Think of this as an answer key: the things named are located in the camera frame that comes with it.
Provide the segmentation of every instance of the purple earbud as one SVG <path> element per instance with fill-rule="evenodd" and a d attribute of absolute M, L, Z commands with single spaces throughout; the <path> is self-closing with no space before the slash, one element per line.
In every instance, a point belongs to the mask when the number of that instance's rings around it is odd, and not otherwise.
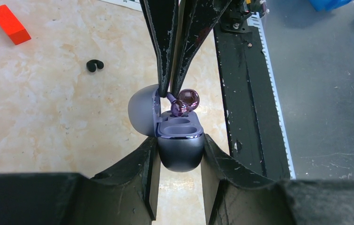
<path fill-rule="evenodd" d="M 192 89 L 182 90 L 177 99 L 184 101 L 189 106 L 189 111 L 195 110 L 199 106 L 200 98 L 199 94 Z"/>
<path fill-rule="evenodd" d="M 175 117 L 188 116 L 190 111 L 195 110 L 199 106 L 199 95 L 195 90 L 184 89 L 176 99 L 170 92 L 167 93 L 167 99 L 171 103 L 171 114 Z"/>

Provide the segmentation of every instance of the earbud case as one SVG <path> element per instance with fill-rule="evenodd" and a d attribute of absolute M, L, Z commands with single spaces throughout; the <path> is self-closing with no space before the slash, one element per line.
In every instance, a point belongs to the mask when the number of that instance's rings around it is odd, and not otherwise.
<path fill-rule="evenodd" d="M 163 165 L 175 172 L 195 169 L 202 160 L 204 131 L 195 112 L 174 117 L 161 112 L 157 84 L 136 92 L 128 102 L 128 117 L 139 133 L 156 137 Z"/>

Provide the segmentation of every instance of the earbud stem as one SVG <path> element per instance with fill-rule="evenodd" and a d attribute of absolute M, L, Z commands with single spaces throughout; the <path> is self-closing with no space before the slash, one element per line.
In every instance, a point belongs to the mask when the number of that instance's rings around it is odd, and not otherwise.
<path fill-rule="evenodd" d="M 170 92 L 167 92 L 166 98 L 170 101 L 171 104 L 177 101 L 177 99 Z"/>

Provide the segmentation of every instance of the white paper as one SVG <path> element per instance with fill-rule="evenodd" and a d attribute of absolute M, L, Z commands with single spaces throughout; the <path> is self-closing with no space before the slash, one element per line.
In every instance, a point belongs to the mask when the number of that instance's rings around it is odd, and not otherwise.
<path fill-rule="evenodd" d="M 108 2 L 118 6 L 124 6 L 142 12 L 141 4 L 139 0 L 100 0 L 100 1 Z"/>

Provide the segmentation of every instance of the red block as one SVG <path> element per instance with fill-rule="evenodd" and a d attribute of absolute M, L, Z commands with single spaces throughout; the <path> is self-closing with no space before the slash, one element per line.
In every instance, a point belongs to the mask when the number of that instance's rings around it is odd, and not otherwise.
<path fill-rule="evenodd" d="M 0 6 L 0 27 L 15 45 L 31 39 L 24 26 L 6 5 Z"/>

